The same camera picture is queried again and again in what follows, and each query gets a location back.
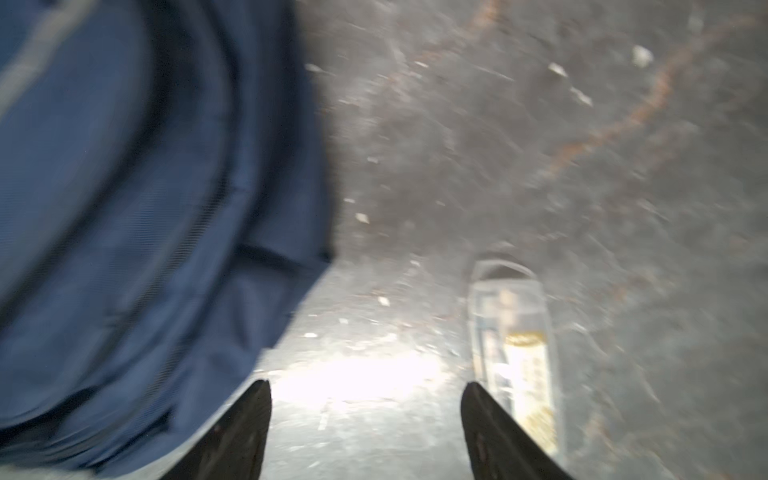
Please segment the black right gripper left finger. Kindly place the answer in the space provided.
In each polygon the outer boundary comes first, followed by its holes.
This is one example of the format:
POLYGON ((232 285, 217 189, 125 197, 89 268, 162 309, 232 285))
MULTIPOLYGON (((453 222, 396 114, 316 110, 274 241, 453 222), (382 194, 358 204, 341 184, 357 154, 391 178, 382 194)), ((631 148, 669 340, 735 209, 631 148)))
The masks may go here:
POLYGON ((162 480, 258 480, 271 414, 270 383, 258 380, 162 480))

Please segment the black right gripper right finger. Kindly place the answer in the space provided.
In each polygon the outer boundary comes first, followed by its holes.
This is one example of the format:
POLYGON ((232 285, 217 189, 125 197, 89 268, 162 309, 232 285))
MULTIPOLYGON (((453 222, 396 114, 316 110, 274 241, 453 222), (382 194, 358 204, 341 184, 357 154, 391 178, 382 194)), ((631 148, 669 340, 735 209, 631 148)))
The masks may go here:
POLYGON ((571 480, 479 383, 466 385, 460 413, 475 480, 571 480))

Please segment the clear plastic ruler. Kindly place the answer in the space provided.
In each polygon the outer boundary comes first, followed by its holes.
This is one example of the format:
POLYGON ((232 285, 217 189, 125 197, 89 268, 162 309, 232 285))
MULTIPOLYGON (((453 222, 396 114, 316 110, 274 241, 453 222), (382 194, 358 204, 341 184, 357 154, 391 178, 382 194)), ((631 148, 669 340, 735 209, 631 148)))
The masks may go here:
POLYGON ((554 460, 565 456, 558 361, 546 295, 510 256, 486 255, 467 295, 475 378, 554 460))

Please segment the navy blue student backpack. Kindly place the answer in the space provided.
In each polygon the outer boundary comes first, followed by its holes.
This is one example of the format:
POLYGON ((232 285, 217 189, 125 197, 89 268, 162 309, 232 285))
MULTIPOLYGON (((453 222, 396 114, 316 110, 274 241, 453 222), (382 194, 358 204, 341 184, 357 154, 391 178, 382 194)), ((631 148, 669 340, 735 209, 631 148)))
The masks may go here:
POLYGON ((291 1, 1 5, 1 461, 191 438, 330 259, 291 1))

